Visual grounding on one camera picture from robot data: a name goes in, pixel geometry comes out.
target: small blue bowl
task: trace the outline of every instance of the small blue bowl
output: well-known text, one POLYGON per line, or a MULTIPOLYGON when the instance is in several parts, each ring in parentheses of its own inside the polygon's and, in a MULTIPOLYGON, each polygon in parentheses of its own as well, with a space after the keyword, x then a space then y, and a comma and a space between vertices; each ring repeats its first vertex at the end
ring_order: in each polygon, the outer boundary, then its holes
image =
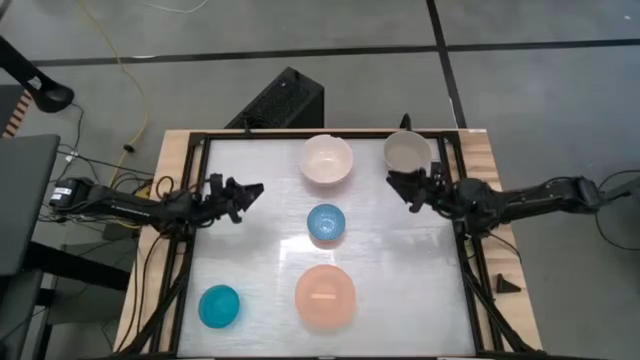
POLYGON ((240 298, 227 285, 216 285, 200 298, 200 320, 210 328, 221 329, 233 322, 240 309, 240 298))
POLYGON ((337 240, 344 232, 346 220, 337 207, 330 204, 318 205, 307 217, 309 232, 320 241, 337 240))

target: black box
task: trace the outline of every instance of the black box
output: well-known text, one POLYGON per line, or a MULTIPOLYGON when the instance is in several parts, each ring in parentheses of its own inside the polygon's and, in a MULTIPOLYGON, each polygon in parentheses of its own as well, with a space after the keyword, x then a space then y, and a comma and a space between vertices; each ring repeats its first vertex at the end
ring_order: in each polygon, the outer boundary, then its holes
POLYGON ((324 128, 324 87, 287 67, 226 129, 324 128))

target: black metal frame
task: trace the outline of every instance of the black metal frame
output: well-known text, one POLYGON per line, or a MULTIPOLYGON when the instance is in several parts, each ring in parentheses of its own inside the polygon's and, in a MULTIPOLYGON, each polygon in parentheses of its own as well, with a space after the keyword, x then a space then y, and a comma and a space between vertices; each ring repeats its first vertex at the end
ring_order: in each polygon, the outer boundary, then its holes
POLYGON ((130 273, 99 262, 29 242, 22 264, 24 269, 40 269, 45 273, 79 280, 87 284, 127 291, 130 273))
MULTIPOLYGON (((345 139, 384 139, 388 137, 394 130, 389 131, 323 131, 323 132, 314 132, 314 131, 274 131, 274 132, 237 132, 237 133, 192 133, 189 137, 187 156, 185 165, 183 168, 183 177, 181 182, 181 188, 186 189, 189 187, 189 182, 191 178, 192 169, 194 166, 194 158, 196 154, 196 149, 198 147, 202 148, 201 156, 198 164, 198 176, 196 179, 196 183, 201 183, 204 181, 206 172, 207 172, 207 160, 209 157, 209 150, 211 141, 214 140, 238 140, 238 139, 307 139, 312 136, 318 134, 329 134, 333 136, 339 136, 345 139)), ((448 159, 448 151, 447 144, 450 144, 453 148, 453 153, 456 161, 456 168, 458 172, 458 176, 460 178, 466 177, 466 169, 464 165, 462 148, 460 143, 460 137, 458 131, 416 131, 420 135, 424 136, 428 139, 435 139, 438 144, 438 151, 440 152, 440 159, 443 164, 443 167, 446 169, 446 176, 449 182, 452 182, 452 173, 451 167, 448 159)), ((464 242, 466 240, 464 229, 459 226, 454 226, 454 233, 456 239, 456 250, 458 252, 458 257, 460 260, 460 271, 461 274, 465 272, 470 272, 471 269, 469 267, 467 253, 465 250, 464 242)), ((186 250, 184 252, 183 261, 186 262, 187 268, 190 271, 191 262, 193 259, 193 245, 194 245, 195 233, 191 234, 189 239, 186 242, 186 250)), ((487 294, 491 295, 491 285, 489 282, 489 275, 487 273, 486 261, 484 258, 484 254, 482 253, 481 244, 480 250, 476 250, 477 256, 475 256, 475 261, 477 262, 478 269, 480 270, 480 285, 487 294)), ((174 270, 175 265, 175 257, 177 255, 177 242, 172 241, 169 246, 169 251, 167 254, 167 262, 165 266, 165 272, 162 279, 160 299, 163 299, 166 296, 167 289, 171 284, 171 274, 174 270)), ((485 347, 482 341, 482 333, 480 330, 480 322, 478 317, 478 311, 476 308, 476 302, 474 298, 474 294, 471 289, 465 284, 464 292, 465 298, 467 302, 467 310, 470 320, 472 338, 474 342, 474 348, 476 353, 480 353, 485 351, 485 347)), ((187 289, 186 287, 178 294, 177 303, 175 309, 175 317, 173 319, 172 333, 170 336, 170 345, 169 345, 169 353, 177 353, 178 350, 178 341, 180 338, 180 331, 182 327, 182 319, 184 314, 185 307, 185 299, 186 299, 187 289)), ((489 325, 491 327, 492 335, 494 333, 497 334, 498 338, 501 340, 499 331, 497 326, 493 323, 491 319, 489 319, 489 325)), ((151 338, 151 346, 150 352, 156 353, 159 351, 159 343, 160 337, 162 333, 162 326, 159 326, 158 329, 154 332, 151 338)))

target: floor tile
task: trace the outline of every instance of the floor tile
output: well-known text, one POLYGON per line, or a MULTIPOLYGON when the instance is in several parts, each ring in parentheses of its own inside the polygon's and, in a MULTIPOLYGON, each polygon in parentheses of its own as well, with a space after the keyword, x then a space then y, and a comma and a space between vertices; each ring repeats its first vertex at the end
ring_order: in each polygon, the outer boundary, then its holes
POLYGON ((67 360, 80 358, 99 358, 109 356, 113 343, 117 320, 104 323, 55 325, 51 332, 51 341, 47 349, 46 360, 67 360))
POLYGON ((438 0, 448 44, 638 38, 632 0, 438 0))
MULTIPOLYGON (((555 176, 600 182, 638 168, 639 62, 637 48, 452 55, 467 122, 489 130, 506 189, 555 176)), ((628 199, 602 210, 614 241, 640 247, 639 206, 628 199)), ((604 242, 593 216, 557 213, 513 226, 545 349, 637 357, 637 253, 604 242)))
MULTIPOLYGON (((149 0, 193 8, 201 0, 149 0)), ((122 56, 433 44, 423 1, 211 0, 192 14, 86 0, 122 56)), ((14 1, 0 33, 30 59, 112 57, 76 1, 14 1)))

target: table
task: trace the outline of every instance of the table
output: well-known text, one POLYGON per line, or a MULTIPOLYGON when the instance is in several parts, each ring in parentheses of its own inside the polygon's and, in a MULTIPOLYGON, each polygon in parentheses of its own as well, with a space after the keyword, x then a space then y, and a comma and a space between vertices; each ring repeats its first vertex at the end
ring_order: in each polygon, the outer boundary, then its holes
MULTIPOLYGON (((272 130, 256 130, 256 131, 266 131, 266 132, 326 132, 327 129, 272 129, 272 130)), ((366 132, 389 132, 393 131, 393 129, 337 129, 331 130, 335 132, 340 131, 366 131, 366 132)), ((451 130, 428 130, 428 131, 451 131, 451 130)), ((158 181, 163 176, 171 176, 176 180, 176 183, 180 183, 183 177, 183 169, 186 161, 186 153, 188 148, 188 141, 191 132, 203 132, 203 130, 170 130, 165 134, 165 138, 163 141, 162 148, 160 150, 160 157, 158 161, 158 165, 156 168, 156 176, 155 181, 158 181)), ((206 130, 208 133, 241 133, 241 130, 206 130)), ((488 134, 485 130, 460 130, 459 138, 461 141, 461 148, 463 152, 463 156, 465 159, 465 167, 467 169, 467 176, 480 178, 484 181, 487 181, 491 184, 495 189, 500 189, 500 181, 497 174, 496 164, 493 158, 493 154, 491 152, 491 146, 489 143, 488 134)), ((449 151, 451 164, 455 164, 453 161, 453 152, 449 151)), ((189 174, 189 183, 195 183, 195 179, 197 178, 197 166, 193 166, 191 169, 191 174, 189 174)), ((454 180, 457 175, 457 170, 452 168, 452 174, 454 175, 454 180)), ((160 193, 163 191, 168 191, 168 182, 165 184, 161 184, 160 193)), ((501 226, 499 229, 495 231, 495 233, 509 241, 511 244, 515 245, 515 240, 511 229, 509 226, 501 226)), ((149 260, 149 268, 147 272, 147 278, 145 279, 145 299, 144 305, 141 311, 141 319, 142 324, 146 322, 148 317, 153 313, 157 304, 158 297, 160 293, 161 282, 163 278, 163 273, 165 269, 167 252, 169 248, 169 242, 164 241, 160 242, 154 248, 152 254, 149 254, 149 249, 153 241, 157 237, 157 232, 152 228, 145 228, 142 231, 139 247, 140 252, 138 254, 138 261, 140 264, 144 263, 145 259, 148 256, 151 256, 149 260)), ((522 267, 518 261, 518 258, 515 254, 511 252, 510 249, 505 247, 503 244, 497 241, 493 241, 491 239, 485 239, 483 243, 483 249, 485 252, 485 258, 487 261, 488 272, 491 278, 492 287, 495 288, 495 280, 498 273, 501 273, 505 276, 507 280, 515 283, 520 286, 523 291, 515 294, 494 294, 494 298, 496 299, 496 305, 501 310, 505 318, 509 321, 511 326, 522 336, 522 338, 534 348, 540 348, 540 339, 537 331, 537 326, 535 323, 535 319, 533 316, 533 311, 531 308, 531 303, 529 300, 529 295, 526 289, 526 283, 524 279, 524 275, 522 273, 522 267)), ((178 255, 175 259, 176 266, 174 267, 174 276, 177 273, 179 268, 179 264, 182 261, 182 257, 178 255)), ((142 284, 142 273, 138 272, 138 285, 142 284)), ((120 347, 120 344, 128 344, 135 335, 135 331, 132 331, 126 339, 124 339, 124 335, 129 326, 129 323, 133 318, 133 327, 136 328, 136 325, 139 321, 138 319, 138 309, 134 312, 133 303, 134 303, 134 291, 133 285, 134 281, 129 281, 129 289, 127 292, 127 296, 125 299, 125 304, 122 311, 122 316, 120 319, 120 324, 118 328, 118 335, 115 341, 115 348, 120 347)), ((160 351, 168 351, 170 345, 170 330, 173 323, 173 317, 175 315, 175 304, 169 309, 167 312, 167 316, 164 320, 164 327, 162 331, 162 336, 160 338, 159 350, 160 351)), ((482 329, 482 337, 484 339, 485 348, 491 349, 491 340, 490 340, 490 331, 489 323, 486 318, 486 314, 484 313, 481 305, 477 305, 478 313, 480 317, 480 325, 482 329)))

